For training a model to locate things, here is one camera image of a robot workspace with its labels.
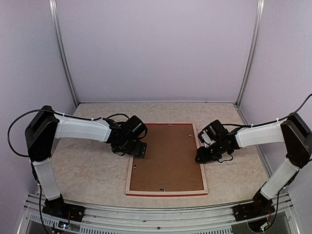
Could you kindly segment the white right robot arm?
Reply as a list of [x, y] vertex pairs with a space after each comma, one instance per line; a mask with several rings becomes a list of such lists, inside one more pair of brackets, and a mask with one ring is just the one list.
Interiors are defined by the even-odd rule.
[[198, 138], [203, 146], [197, 149], [195, 161], [200, 164], [221, 162], [223, 154], [235, 150], [273, 145], [285, 153], [284, 160], [260, 188], [260, 196], [249, 206], [253, 216], [268, 209], [268, 201], [275, 197], [296, 177], [300, 169], [312, 160], [312, 131], [298, 113], [258, 125], [235, 125], [229, 131], [226, 124], [215, 120], [208, 124]]

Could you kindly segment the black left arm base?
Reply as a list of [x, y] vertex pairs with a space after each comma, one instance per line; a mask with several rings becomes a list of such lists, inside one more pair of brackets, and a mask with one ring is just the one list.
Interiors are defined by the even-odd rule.
[[69, 221], [82, 222], [85, 208], [80, 205], [66, 203], [62, 194], [60, 194], [56, 199], [46, 199], [42, 212]]

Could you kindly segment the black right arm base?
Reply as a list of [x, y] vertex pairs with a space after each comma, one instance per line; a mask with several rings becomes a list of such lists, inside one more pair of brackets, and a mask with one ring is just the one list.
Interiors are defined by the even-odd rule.
[[275, 207], [272, 199], [267, 199], [259, 189], [249, 203], [235, 205], [233, 207], [234, 218], [242, 221], [274, 213]]

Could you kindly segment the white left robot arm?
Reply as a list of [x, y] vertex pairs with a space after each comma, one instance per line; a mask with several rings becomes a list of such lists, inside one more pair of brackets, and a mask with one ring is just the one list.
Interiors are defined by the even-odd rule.
[[109, 118], [84, 118], [55, 112], [45, 105], [26, 127], [25, 138], [28, 156], [45, 197], [48, 207], [55, 215], [68, 213], [68, 205], [61, 201], [51, 164], [55, 139], [76, 138], [110, 144], [114, 154], [143, 158], [147, 144], [142, 142], [148, 133], [147, 126], [137, 116], [116, 122]]

